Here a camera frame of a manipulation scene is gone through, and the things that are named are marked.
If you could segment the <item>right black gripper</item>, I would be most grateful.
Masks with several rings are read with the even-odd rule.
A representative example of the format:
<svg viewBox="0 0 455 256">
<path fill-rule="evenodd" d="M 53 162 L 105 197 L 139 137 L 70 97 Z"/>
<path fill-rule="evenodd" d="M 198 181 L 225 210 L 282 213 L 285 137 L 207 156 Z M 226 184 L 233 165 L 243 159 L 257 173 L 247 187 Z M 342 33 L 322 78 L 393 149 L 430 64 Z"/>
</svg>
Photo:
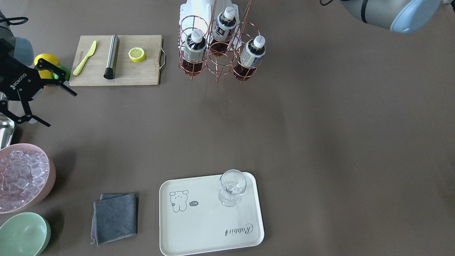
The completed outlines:
<svg viewBox="0 0 455 256">
<path fill-rule="evenodd" d="M 1 100 L 0 111 L 16 124 L 41 123 L 50 127 L 51 124 L 34 115 L 29 101 L 32 101 L 44 89 L 45 85 L 57 85 L 76 97 L 77 93 L 70 88 L 70 82 L 64 69 L 50 63 L 44 58 L 39 58 L 33 68 L 22 64 L 10 56 L 13 46 L 5 39 L 1 39 L 1 92 L 8 100 L 21 102 L 24 115 L 18 116 L 9 110 L 8 101 Z"/>
</svg>

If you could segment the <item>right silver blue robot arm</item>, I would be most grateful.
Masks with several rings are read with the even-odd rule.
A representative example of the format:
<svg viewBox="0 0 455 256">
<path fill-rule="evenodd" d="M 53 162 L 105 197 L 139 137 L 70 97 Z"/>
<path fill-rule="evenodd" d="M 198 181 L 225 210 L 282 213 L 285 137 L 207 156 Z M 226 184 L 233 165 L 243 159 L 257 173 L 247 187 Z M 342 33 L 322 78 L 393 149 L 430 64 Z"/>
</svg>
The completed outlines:
<svg viewBox="0 0 455 256">
<path fill-rule="evenodd" d="M 16 37 L 10 29 L 12 25 L 21 25 L 28 21 L 26 17 L 7 18 L 1 13 L 0 40 L 0 90 L 1 113 L 17 124 L 42 123 L 50 127 L 50 123 L 32 113 L 30 102 L 46 85 L 57 85 L 74 97 L 77 95 L 70 89 L 66 79 L 68 72 L 39 58 L 34 63 L 33 48 L 28 39 Z"/>
</svg>

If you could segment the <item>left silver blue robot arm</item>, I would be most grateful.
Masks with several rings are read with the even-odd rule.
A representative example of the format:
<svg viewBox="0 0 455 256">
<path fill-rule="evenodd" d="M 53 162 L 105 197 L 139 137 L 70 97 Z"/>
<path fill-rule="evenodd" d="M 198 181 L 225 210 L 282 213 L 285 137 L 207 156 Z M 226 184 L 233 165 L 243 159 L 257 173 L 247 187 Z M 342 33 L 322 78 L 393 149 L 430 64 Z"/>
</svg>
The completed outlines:
<svg viewBox="0 0 455 256">
<path fill-rule="evenodd" d="M 453 0 L 340 0 L 340 4 L 358 21 L 400 34 L 418 31 L 440 8 L 454 13 Z"/>
</svg>

